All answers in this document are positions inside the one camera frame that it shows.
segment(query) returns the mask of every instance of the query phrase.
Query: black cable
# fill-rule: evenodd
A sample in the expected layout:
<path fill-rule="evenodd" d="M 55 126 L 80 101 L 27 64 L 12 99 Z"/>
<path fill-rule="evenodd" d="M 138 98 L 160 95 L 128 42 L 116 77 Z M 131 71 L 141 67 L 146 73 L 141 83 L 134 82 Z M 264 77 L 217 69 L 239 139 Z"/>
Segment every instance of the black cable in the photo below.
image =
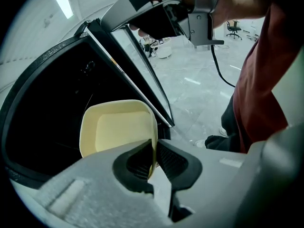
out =
<path fill-rule="evenodd" d="M 217 57 L 215 56 L 215 53 L 214 53 L 214 45 L 211 45 L 211 52 L 212 52 L 212 56 L 213 56 L 213 60 L 214 60 L 214 63 L 215 63 L 215 67 L 217 68 L 217 71 L 218 71 L 218 75 L 220 76 L 220 78 L 222 80 L 224 80 L 224 82 L 232 87 L 235 87 L 235 85 L 229 83 L 226 79 L 224 79 L 224 77 L 222 76 L 222 74 L 220 73 L 220 70 L 219 70 L 219 64 L 218 64 L 218 60 L 217 60 Z"/>

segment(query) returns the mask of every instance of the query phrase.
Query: fluorescent light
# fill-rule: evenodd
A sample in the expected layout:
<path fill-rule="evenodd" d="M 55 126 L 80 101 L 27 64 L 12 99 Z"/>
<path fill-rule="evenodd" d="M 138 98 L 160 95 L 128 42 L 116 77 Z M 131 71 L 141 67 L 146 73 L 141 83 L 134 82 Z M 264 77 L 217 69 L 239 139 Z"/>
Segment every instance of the fluorescent light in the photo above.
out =
<path fill-rule="evenodd" d="M 59 4 L 61 10 L 63 11 L 67 19 L 73 16 L 73 12 L 68 0 L 56 0 L 56 1 Z"/>

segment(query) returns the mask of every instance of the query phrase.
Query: white shoe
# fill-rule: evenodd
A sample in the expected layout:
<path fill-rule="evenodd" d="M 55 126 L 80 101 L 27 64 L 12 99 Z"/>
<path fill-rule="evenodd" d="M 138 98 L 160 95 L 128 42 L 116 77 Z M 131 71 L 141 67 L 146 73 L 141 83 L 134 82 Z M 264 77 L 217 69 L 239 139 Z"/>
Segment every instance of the white shoe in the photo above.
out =
<path fill-rule="evenodd" d="M 223 127 L 219 128 L 219 133 L 224 137 L 228 137 L 226 130 Z"/>
<path fill-rule="evenodd" d="M 205 146 L 206 139 L 201 139 L 195 142 L 194 146 L 198 148 L 206 148 Z"/>

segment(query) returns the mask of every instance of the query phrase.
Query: black chair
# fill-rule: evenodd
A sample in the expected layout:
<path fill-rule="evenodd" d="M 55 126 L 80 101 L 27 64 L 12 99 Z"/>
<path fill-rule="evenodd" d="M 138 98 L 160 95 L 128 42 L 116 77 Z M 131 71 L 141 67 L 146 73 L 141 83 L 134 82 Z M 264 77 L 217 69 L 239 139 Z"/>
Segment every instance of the black chair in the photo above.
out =
<path fill-rule="evenodd" d="M 227 29 L 229 31 L 232 31 L 232 33 L 229 33 L 226 36 L 228 36 L 228 35 L 233 36 L 233 39 L 235 39 L 237 36 L 237 37 L 241 38 L 241 40 L 242 40 L 242 37 L 239 36 L 238 34 L 236 34 L 239 30 L 242 30 L 240 27 L 237 26 L 237 22 L 234 22 L 233 26 L 231 26 L 228 21 L 226 21 L 226 23 L 227 23 Z"/>

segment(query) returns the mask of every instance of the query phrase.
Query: glossy tile floor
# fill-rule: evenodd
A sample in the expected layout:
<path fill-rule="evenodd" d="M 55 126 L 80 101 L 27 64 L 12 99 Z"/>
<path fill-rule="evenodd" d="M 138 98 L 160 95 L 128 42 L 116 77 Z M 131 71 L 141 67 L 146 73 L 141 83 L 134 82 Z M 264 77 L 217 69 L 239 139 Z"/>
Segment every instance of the glossy tile floor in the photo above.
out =
<path fill-rule="evenodd" d="M 240 36 L 243 40 L 219 38 L 224 39 L 225 44 L 215 48 L 223 77 L 234 85 L 254 45 L 245 33 L 240 33 Z M 173 38 L 171 46 L 172 54 L 168 58 L 151 57 L 149 60 L 170 102 L 176 124 L 171 129 L 171 138 L 194 145 L 197 140 L 219 135 L 220 118 L 234 88 L 219 77 L 207 47 L 194 48 L 183 37 Z M 138 59 L 133 58 L 142 75 L 156 95 L 161 95 L 148 70 Z"/>

